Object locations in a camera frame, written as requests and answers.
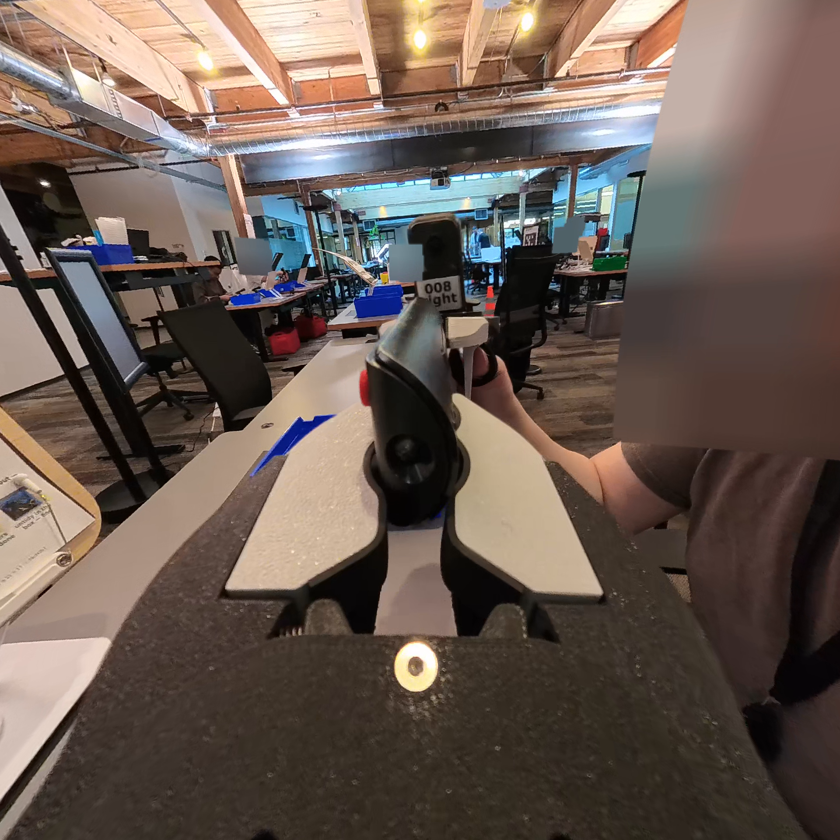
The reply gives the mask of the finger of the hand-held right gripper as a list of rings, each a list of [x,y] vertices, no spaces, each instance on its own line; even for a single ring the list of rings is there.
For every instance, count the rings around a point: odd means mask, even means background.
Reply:
[[[447,348],[462,350],[475,348],[489,338],[490,322],[483,316],[453,316],[447,318]]]

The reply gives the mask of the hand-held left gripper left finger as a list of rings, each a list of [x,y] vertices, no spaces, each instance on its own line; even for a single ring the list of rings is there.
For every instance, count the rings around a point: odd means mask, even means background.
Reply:
[[[375,630],[388,569],[371,414],[338,414],[285,457],[224,585],[231,598],[336,601],[353,631]]]

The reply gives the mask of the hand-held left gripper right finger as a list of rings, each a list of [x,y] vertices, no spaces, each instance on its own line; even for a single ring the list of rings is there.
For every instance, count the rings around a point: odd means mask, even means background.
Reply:
[[[444,517],[444,583],[458,631],[480,631],[494,609],[521,609],[528,630],[547,606],[604,596],[550,470],[530,442],[456,394],[462,457]]]

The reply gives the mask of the black remote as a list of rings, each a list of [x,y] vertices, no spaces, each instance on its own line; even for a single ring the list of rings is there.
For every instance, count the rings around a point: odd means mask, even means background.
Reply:
[[[430,301],[407,304],[377,340],[360,395],[372,411],[372,475],[388,521],[408,527],[434,518],[455,494],[465,461],[445,321]]]

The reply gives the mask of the person's right hand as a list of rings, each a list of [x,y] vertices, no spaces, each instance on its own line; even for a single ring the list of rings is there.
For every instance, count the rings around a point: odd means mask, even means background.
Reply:
[[[504,361],[483,347],[474,349],[469,378],[470,399],[506,425],[519,432],[529,415],[515,396]]]

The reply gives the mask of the black office chair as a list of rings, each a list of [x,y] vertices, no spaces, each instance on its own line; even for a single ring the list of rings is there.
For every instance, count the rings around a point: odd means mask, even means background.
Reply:
[[[215,400],[224,431],[245,429],[274,394],[264,362],[221,301],[163,311],[163,324]]]
[[[545,309],[557,261],[558,255],[549,245],[510,249],[495,309],[499,330],[490,342],[507,368],[513,391],[535,391],[538,400],[544,398],[544,391],[540,385],[527,382],[527,372],[531,351],[548,337]]]

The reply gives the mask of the instruction sheet on stand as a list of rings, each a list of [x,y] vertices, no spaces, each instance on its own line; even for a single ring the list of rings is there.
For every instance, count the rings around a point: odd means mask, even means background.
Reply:
[[[8,598],[2,599],[1,592],[1,626],[5,628],[88,554],[100,535],[102,515],[93,496],[5,411],[1,412],[1,454],[2,444],[14,450],[47,485],[67,537],[66,547],[42,571]]]

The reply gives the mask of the black framed display on stand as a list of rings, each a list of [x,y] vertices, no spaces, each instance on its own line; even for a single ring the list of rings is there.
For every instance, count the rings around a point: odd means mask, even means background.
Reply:
[[[92,252],[48,248],[49,263],[89,337],[97,360],[129,395],[150,368]]]

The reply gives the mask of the slim silver air duct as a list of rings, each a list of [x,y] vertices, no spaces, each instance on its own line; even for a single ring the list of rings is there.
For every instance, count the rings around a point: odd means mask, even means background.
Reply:
[[[617,122],[624,129],[658,114],[669,73],[669,67],[659,67],[410,91],[386,98],[381,108],[371,98],[299,105],[296,117],[288,115],[291,106],[165,116],[72,66],[52,68],[2,42],[2,77],[42,95],[69,114],[70,123],[67,130],[53,130],[14,114],[3,114],[2,122],[78,145],[82,140],[71,131],[98,128],[192,159],[556,125],[606,129]]]

